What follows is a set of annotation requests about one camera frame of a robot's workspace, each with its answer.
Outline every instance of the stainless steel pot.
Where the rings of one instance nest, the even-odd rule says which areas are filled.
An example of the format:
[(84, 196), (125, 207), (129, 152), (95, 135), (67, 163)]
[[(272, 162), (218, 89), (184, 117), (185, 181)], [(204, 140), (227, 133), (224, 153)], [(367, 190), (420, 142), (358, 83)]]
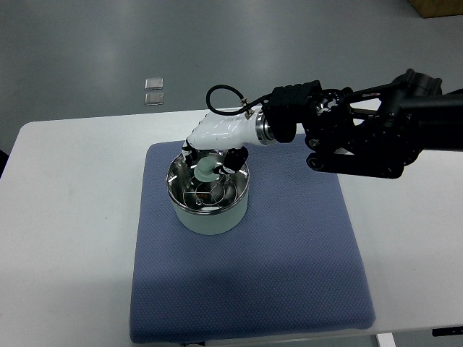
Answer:
[[(217, 165), (223, 163), (224, 153), (202, 153), (204, 156), (214, 158)], [(201, 182), (195, 178), (194, 167), (189, 168), (178, 155), (170, 165), (166, 184), (180, 221), (196, 233), (216, 235), (235, 227), (245, 216), (249, 177), (244, 164), (233, 175)]]

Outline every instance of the gray floor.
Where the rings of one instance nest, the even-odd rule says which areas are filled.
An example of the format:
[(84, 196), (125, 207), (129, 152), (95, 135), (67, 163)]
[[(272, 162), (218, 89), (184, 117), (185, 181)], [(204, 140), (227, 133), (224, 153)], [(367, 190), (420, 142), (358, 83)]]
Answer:
[[(0, 149), (30, 121), (205, 108), (226, 83), (250, 99), (318, 79), (354, 89), (409, 67), (463, 87), (463, 16), (424, 20), (406, 0), (0, 0)], [(147, 77), (164, 78), (162, 106), (143, 105)], [(237, 106), (218, 93), (217, 106)], [(460, 346), (430, 331), (397, 346)], [(372, 338), (301, 346), (374, 346)]]

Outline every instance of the black cable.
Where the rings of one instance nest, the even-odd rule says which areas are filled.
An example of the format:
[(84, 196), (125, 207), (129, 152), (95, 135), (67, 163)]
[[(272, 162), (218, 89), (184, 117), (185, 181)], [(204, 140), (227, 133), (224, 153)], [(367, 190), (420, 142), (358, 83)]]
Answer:
[(258, 105), (259, 103), (263, 103), (265, 100), (268, 100), (270, 97), (271, 97), (271, 94), (267, 94), (267, 95), (264, 95), (264, 96), (261, 96), (260, 98), (254, 100), (253, 102), (251, 103), (248, 103), (246, 106), (243, 106), (241, 107), (239, 110), (237, 111), (219, 111), (217, 110), (216, 108), (214, 108), (212, 105), (211, 105), (211, 94), (216, 91), (217, 89), (226, 89), (226, 90), (230, 90), (232, 91), (233, 93), (235, 93), (240, 100), (244, 100), (245, 97), (243, 96), (243, 94), (241, 94), (238, 89), (236, 88), (233, 88), (232, 86), (229, 86), (229, 85), (214, 85), (209, 91), (208, 93), (205, 95), (205, 103), (206, 105), (208, 106), (208, 108), (214, 112), (214, 113), (217, 113), (217, 114), (220, 114), (221, 116), (237, 116), (243, 112), (246, 112), (248, 110), (250, 110), (252, 107)]

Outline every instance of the blue mat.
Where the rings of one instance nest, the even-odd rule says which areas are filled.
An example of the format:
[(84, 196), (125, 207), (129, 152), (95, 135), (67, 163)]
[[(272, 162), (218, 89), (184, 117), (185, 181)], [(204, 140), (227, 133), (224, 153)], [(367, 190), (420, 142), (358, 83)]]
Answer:
[(150, 147), (132, 284), (130, 337), (177, 343), (366, 329), (375, 314), (337, 176), (310, 170), (303, 137), (248, 146), (249, 205), (204, 236), (177, 219), (166, 173), (182, 142)]

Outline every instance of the robotic hand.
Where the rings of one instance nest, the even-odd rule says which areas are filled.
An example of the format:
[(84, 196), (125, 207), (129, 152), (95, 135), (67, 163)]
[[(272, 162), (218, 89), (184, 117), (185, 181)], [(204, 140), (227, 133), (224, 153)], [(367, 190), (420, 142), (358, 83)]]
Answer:
[[(277, 87), (251, 103), (236, 89), (217, 85), (206, 95), (211, 112), (186, 139), (182, 154), (191, 166), (198, 150), (224, 151), (224, 163), (214, 172), (234, 174), (247, 159), (244, 144), (291, 142), (302, 124), (313, 151), (307, 158), (311, 169), (395, 179), (423, 149), (463, 150), (463, 89), (442, 95), (441, 83), (408, 69), (390, 84), (357, 92), (323, 90), (313, 81)], [(243, 107), (216, 110), (210, 96), (217, 89), (236, 93)], [(374, 98), (381, 101), (377, 111), (351, 107)]]

